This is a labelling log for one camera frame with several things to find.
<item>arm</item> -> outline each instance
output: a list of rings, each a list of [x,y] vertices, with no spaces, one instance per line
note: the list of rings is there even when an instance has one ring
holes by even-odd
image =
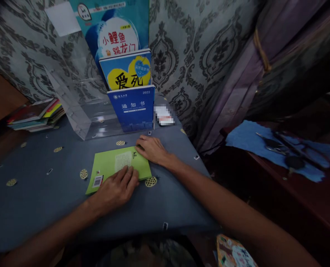
[[[247,246],[259,266],[319,266],[290,234],[224,187],[168,153],[159,139],[141,135],[137,145],[143,148],[136,147],[139,154],[171,171],[220,225]]]
[[[49,266],[55,255],[78,232],[130,199],[139,184],[138,176],[137,170],[125,166],[106,179],[97,193],[72,213],[8,253],[0,261],[0,266]]]

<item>table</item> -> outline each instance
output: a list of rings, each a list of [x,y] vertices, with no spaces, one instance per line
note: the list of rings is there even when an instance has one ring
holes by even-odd
[[[231,128],[223,128],[226,138]],[[330,266],[330,169],[320,183],[293,173],[254,153],[224,146],[219,151],[235,187],[250,204],[294,236],[322,266]]]
[[[151,136],[159,138],[169,152],[209,176],[201,159],[194,159],[197,152],[175,119],[174,126],[157,125]],[[66,117],[59,126],[32,134],[26,140],[26,147],[18,147],[1,162],[0,251],[15,248],[87,199],[89,180],[82,180],[80,171],[86,169],[91,174],[95,153],[134,146],[140,134],[148,134],[147,130],[82,141]],[[117,141],[128,143],[117,146]],[[54,153],[60,146],[63,149]],[[158,177],[154,187],[148,188],[141,182],[126,205],[81,232],[77,240],[109,240],[161,232],[164,222],[168,223],[168,231],[183,234],[218,227],[169,171],[151,162],[150,169]],[[18,183],[6,186],[12,178]]]

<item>forearm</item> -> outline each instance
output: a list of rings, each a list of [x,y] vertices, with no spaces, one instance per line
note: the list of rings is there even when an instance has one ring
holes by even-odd
[[[297,240],[224,187],[171,155],[163,164],[251,254],[269,266],[319,266]]]
[[[41,266],[52,260],[72,237],[94,223],[98,216],[97,211],[90,208],[90,202],[84,202],[68,216],[7,254],[0,266]]]

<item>hand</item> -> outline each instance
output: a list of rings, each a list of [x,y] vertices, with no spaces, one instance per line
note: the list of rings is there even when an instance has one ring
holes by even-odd
[[[141,135],[136,141],[137,145],[141,147],[135,147],[136,151],[141,154],[144,158],[164,166],[171,158],[174,157],[173,154],[170,154],[161,144],[158,138]]]
[[[108,177],[87,201],[101,217],[127,203],[138,185],[138,171],[126,165]]]

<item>blue notebook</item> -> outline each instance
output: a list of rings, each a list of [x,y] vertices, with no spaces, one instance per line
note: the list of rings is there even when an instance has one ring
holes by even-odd
[[[142,49],[99,61],[110,90],[151,84],[150,49]]]
[[[99,60],[149,48],[149,0],[69,0],[103,76]]]
[[[155,86],[140,86],[108,92],[124,132],[153,128]]]

